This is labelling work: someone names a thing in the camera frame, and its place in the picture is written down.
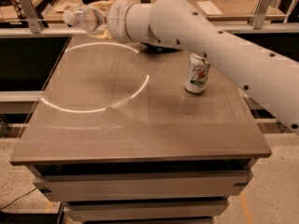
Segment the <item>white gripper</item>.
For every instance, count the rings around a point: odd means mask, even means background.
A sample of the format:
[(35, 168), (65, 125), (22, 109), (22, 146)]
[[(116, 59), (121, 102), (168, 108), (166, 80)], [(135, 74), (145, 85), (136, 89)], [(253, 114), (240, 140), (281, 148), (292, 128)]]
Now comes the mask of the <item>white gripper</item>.
[(107, 14), (107, 29), (89, 32), (88, 36), (100, 40), (115, 39), (120, 43), (129, 43), (131, 38), (126, 30), (126, 17), (133, 4), (133, 2), (128, 0), (116, 0), (114, 3), (112, 1), (101, 0), (90, 3), (89, 7)]

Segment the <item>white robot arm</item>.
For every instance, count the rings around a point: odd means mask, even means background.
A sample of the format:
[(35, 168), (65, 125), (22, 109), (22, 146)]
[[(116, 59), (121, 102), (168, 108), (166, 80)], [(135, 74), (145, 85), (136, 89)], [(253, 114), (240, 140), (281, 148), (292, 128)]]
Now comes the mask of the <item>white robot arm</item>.
[(103, 38), (186, 50), (205, 58), (299, 134), (299, 63), (214, 26), (186, 0), (91, 3), (106, 18)]

